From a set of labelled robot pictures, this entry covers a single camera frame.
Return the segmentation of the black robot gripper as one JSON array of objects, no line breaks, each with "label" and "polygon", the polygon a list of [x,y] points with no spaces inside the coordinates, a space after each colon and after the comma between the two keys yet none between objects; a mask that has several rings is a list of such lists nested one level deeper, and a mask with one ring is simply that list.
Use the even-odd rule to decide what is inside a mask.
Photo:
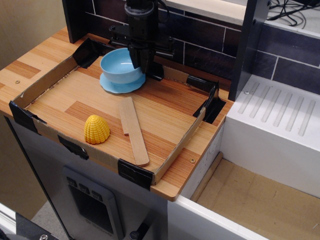
[{"label": "black robot gripper", "polygon": [[141,66],[147,73],[154,56],[172,58],[175,40],[159,30],[159,24],[170,19],[170,11],[162,0],[127,0],[124,5],[127,25],[112,25],[110,44],[128,47],[134,69]]}]

